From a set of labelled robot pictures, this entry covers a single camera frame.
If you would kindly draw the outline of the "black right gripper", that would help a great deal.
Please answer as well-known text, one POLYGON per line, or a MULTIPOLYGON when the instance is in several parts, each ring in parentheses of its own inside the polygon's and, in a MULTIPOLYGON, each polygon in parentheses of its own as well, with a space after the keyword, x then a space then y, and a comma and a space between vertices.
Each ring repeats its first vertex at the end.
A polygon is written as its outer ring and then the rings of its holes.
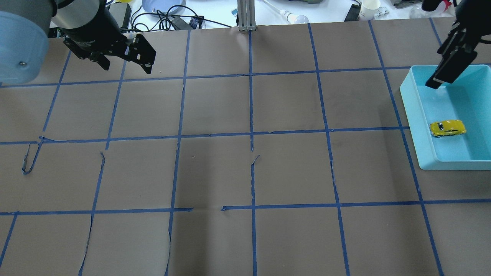
POLYGON ((482 39, 491 33, 490 9, 490 0, 462 0, 457 5, 456 20, 437 50, 443 60, 425 86, 438 89, 443 83, 452 84, 477 57, 477 45, 490 44, 482 39))

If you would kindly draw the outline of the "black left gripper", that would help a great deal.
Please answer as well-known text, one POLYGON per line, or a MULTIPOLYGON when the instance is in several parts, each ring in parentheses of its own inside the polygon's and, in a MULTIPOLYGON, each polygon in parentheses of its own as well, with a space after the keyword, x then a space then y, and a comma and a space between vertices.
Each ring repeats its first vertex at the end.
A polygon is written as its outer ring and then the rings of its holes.
POLYGON ((88 58, 104 70, 110 68, 107 56, 117 56, 139 64, 151 74, 156 51, 141 34, 126 37, 107 8, 98 8, 95 16, 81 27, 64 28, 64 44, 80 59, 88 58))

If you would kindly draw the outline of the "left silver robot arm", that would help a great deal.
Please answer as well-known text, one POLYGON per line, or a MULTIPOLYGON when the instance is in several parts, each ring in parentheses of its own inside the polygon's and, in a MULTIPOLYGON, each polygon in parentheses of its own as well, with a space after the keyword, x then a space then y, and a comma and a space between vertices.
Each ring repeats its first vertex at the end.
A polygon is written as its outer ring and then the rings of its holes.
POLYGON ((152 72, 156 51, 137 34, 125 36, 103 0, 2 0, 0 4, 0 79, 7 84, 34 80, 49 48, 54 23, 65 35, 63 43, 80 59, 109 70, 109 56, 152 72))

